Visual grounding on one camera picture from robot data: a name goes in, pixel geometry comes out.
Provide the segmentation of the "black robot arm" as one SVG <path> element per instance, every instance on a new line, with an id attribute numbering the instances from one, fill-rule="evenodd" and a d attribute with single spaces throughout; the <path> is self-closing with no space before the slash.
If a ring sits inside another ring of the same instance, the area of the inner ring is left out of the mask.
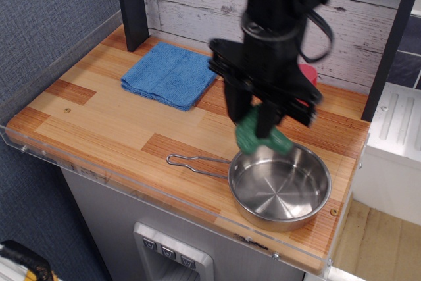
<path id="1" fill-rule="evenodd" d="M 305 28 L 313 21 L 333 40 L 326 21 L 314 11 L 327 0 L 247 0 L 241 19 L 243 41 L 213 39 L 210 69 L 223 77 L 230 119 L 238 123 L 251 100 L 262 101 L 255 133 L 265 138 L 285 116 L 310 126 L 322 94 L 300 71 L 298 59 L 315 63 L 326 57 L 307 57 L 301 46 Z"/>

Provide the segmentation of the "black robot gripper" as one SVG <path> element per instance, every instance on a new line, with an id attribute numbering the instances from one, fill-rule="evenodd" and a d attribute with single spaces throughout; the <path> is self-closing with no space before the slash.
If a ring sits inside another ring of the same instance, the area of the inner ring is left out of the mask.
<path id="1" fill-rule="evenodd" d="M 268 138 L 285 116 L 310 126 L 316 119 L 315 104 L 300 106 L 294 97 L 289 78 L 298 64 L 307 19 L 296 20 L 285 30 L 263 28 L 243 15 L 243 42 L 215 38 L 209 43 L 213 53 L 209 68 L 223 77 L 228 116 L 240 122 L 251 108 L 252 97 L 259 105 L 256 136 Z"/>

